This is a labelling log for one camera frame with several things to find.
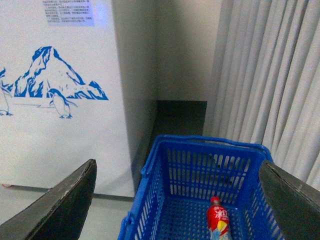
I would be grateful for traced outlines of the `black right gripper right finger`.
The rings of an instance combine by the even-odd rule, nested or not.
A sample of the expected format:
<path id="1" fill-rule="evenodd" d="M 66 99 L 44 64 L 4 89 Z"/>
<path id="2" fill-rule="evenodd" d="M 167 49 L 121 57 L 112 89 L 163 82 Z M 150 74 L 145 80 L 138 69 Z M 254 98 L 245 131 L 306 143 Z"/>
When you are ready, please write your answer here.
<path id="1" fill-rule="evenodd" d="M 286 240 L 320 238 L 320 192 L 264 160 L 259 179 L 267 203 Z"/>

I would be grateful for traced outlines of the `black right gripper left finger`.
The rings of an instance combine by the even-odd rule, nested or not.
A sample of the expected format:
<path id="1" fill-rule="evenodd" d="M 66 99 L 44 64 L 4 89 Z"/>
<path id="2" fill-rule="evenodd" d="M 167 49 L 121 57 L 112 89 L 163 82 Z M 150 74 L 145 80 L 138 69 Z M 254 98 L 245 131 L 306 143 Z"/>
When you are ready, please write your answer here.
<path id="1" fill-rule="evenodd" d="M 89 159 L 0 225 L 2 240 L 77 240 L 93 199 L 97 162 Z"/>

